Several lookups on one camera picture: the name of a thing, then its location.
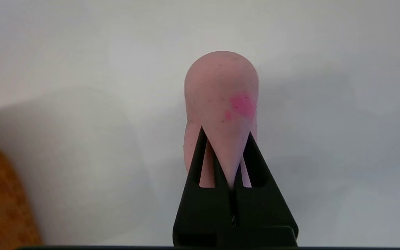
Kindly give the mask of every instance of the white wall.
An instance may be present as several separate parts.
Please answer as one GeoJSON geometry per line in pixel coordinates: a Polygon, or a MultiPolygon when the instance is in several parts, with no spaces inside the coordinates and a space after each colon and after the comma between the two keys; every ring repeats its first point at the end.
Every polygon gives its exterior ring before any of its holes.
{"type": "Polygon", "coordinates": [[[300,245],[400,246],[400,1],[1,1],[0,148],[48,244],[171,245],[184,74],[260,76],[300,245]]]}

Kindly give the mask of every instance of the magenta spot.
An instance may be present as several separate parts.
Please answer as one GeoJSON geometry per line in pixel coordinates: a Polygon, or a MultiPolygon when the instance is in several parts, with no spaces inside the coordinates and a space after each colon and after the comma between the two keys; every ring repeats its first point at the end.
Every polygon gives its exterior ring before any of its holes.
{"type": "Polygon", "coordinates": [[[256,103],[247,94],[237,94],[229,99],[232,109],[248,119],[256,114],[256,103]]]}
{"type": "Polygon", "coordinates": [[[232,113],[228,109],[227,111],[225,111],[225,120],[231,120],[231,119],[232,119],[232,113]]]}

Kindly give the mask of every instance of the pink soft object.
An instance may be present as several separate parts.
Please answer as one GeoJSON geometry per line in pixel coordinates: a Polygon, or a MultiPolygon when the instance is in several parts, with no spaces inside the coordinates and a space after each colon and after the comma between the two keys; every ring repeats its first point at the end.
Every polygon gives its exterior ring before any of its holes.
{"type": "Polygon", "coordinates": [[[208,144],[200,186],[214,187],[212,149],[230,188],[240,162],[243,184],[250,186],[242,156],[250,130],[257,139],[259,79],[254,66],[233,52],[204,55],[188,70],[184,95],[188,119],[184,135],[186,169],[189,171],[200,127],[203,127],[208,144]]]}

